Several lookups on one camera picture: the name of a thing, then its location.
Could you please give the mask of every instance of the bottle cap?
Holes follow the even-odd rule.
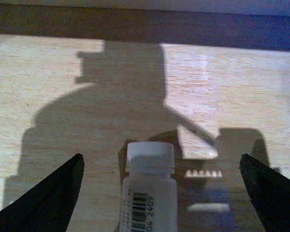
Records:
[[[140,173],[174,173],[174,146],[163,142],[130,143],[127,168]]]

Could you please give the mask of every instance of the white bottle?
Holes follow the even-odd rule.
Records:
[[[177,232],[174,147],[162,142],[128,144],[122,184],[120,232]]]

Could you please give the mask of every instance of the wooden surface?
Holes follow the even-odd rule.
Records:
[[[82,153],[68,231],[114,232],[125,140],[174,130],[179,231],[263,231],[238,166],[290,178],[290,17],[0,5],[0,209]]]

